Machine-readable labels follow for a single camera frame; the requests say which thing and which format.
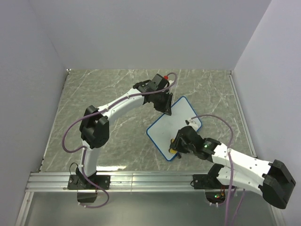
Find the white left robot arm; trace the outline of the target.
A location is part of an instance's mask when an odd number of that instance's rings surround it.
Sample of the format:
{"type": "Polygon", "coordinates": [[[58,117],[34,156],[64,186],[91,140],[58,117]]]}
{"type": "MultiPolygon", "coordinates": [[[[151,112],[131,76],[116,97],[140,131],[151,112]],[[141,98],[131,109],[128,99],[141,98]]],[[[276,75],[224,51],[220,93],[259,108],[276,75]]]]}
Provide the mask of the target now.
{"type": "Polygon", "coordinates": [[[96,159],[100,147],[110,137],[110,126],[127,112],[146,103],[153,103],[156,111],[168,116],[172,115],[169,92],[170,82],[146,80],[135,84],[126,94],[98,108],[89,106],[84,114],[79,130],[83,144],[81,163],[76,169],[79,185],[84,189],[92,188],[96,183],[96,159]]]}

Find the yellow whiteboard eraser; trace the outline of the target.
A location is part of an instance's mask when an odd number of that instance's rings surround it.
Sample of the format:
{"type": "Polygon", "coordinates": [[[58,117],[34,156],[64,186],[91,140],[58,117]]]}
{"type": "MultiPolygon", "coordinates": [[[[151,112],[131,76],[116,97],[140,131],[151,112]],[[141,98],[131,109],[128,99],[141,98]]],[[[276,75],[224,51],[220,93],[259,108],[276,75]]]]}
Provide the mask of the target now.
{"type": "Polygon", "coordinates": [[[170,144],[169,149],[168,149],[169,153],[175,154],[175,153],[174,153],[174,150],[176,150],[176,145],[171,145],[171,144],[170,144]]]}

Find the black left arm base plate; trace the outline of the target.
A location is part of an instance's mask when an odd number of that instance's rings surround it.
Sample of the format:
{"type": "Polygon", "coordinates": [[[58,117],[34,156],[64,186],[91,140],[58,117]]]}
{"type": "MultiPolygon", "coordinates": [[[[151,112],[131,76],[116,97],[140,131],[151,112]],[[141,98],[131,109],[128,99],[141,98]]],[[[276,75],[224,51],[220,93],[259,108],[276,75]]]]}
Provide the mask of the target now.
{"type": "Polygon", "coordinates": [[[84,177],[76,174],[70,175],[67,189],[68,190],[95,190],[98,187],[108,190],[111,182],[109,175],[92,175],[88,178],[93,184],[88,182],[84,177]]]}

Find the blue-framed whiteboard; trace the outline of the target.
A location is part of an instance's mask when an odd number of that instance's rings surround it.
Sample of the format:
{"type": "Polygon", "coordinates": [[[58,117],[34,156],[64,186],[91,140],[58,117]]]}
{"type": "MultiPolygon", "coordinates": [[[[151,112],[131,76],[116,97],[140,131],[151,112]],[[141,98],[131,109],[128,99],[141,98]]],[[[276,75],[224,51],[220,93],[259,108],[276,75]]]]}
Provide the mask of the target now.
{"type": "Polygon", "coordinates": [[[166,161],[172,161],[176,157],[175,153],[169,152],[171,140],[176,137],[178,130],[187,125],[186,120],[197,116],[196,111],[185,96],[175,101],[171,110],[171,116],[161,115],[146,130],[147,136],[166,161]]]}

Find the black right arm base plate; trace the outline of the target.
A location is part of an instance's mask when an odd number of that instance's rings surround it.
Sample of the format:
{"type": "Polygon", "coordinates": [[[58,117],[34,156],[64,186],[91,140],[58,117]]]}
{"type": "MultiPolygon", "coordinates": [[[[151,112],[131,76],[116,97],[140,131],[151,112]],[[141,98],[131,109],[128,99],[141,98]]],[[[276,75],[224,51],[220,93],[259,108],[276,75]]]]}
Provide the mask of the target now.
{"type": "Polygon", "coordinates": [[[228,185],[222,185],[216,177],[208,174],[193,174],[190,185],[194,189],[214,190],[214,189],[228,189],[228,185]]]}

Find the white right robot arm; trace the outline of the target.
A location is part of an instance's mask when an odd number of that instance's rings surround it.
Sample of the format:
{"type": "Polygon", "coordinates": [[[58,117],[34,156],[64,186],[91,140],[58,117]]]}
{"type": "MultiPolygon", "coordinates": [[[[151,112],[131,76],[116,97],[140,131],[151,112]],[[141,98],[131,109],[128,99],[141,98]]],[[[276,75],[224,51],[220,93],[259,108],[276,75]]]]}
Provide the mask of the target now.
{"type": "Polygon", "coordinates": [[[171,140],[170,150],[192,153],[219,167],[207,178],[212,188],[233,185],[259,194],[270,205],[285,209],[296,186],[286,165],[279,160],[263,161],[245,155],[212,138],[202,138],[195,131],[179,131],[171,140]]]}

